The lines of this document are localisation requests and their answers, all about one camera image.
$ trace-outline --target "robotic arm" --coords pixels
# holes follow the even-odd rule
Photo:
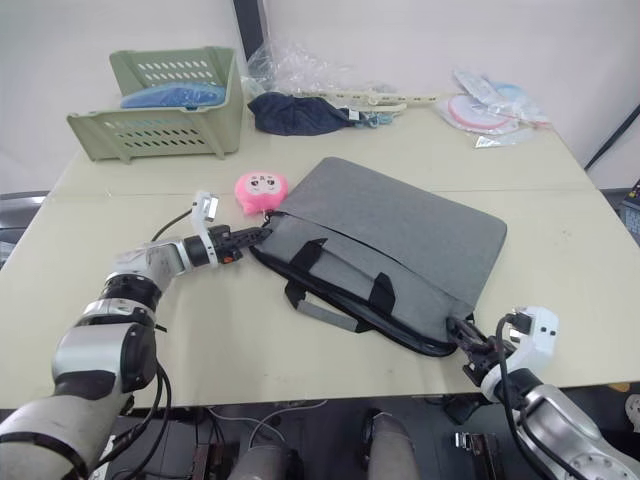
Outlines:
[[[132,392],[156,375],[155,311],[171,280],[202,265],[227,264],[270,231],[206,228],[217,198],[199,192],[192,223],[199,235],[152,242],[115,262],[105,287],[60,341],[52,396],[0,425],[1,479],[88,478]]]
[[[503,325],[510,327],[513,343],[499,335],[487,338],[468,321],[448,320],[451,338],[469,359],[463,371],[488,400],[506,406],[514,440],[525,457],[532,455],[534,468],[557,479],[639,479],[640,462],[614,449],[569,397],[536,377],[553,354],[557,317],[546,308],[527,307],[506,315],[499,331]]]

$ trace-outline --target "pink keychain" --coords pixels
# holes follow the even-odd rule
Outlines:
[[[275,210],[289,193],[287,179],[268,172],[250,172],[236,182],[235,194],[244,213]]]

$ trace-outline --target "green plastic basket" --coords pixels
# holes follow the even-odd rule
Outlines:
[[[69,125],[91,160],[211,154],[224,158],[240,143],[244,99],[231,48],[121,51],[109,57],[120,91],[129,95],[168,82],[214,82],[226,87],[215,107],[132,108],[70,114]]]

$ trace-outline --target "gray laptop bag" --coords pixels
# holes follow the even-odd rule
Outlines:
[[[339,158],[322,160],[266,226],[273,233],[252,252],[288,280],[296,309],[431,356],[455,350],[446,319],[473,312],[507,231],[491,215]]]

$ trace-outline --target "white table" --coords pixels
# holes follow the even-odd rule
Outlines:
[[[292,185],[324,156],[357,161],[502,218],[504,249],[476,310],[490,333],[515,305],[560,317],[556,354],[543,378],[559,386],[640,379],[633,282],[640,251],[553,132],[515,147],[474,150],[470,137],[429,110],[377,131],[312,138],[243,132],[220,161],[181,157],[92,163],[80,154],[0,272],[0,407],[51,392],[58,339],[93,301],[113,257],[147,241],[204,188],[221,194],[217,221],[242,215],[233,183],[252,169]],[[191,235],[189,222],[168,235]],[[284,281],[250,255],[178,278],[164,295],[159,357],[177,405],[467,392],[463,355],[415,354],[375,332],[352,334],[295,312]],[[149,404],[151,389],[137,394]]]

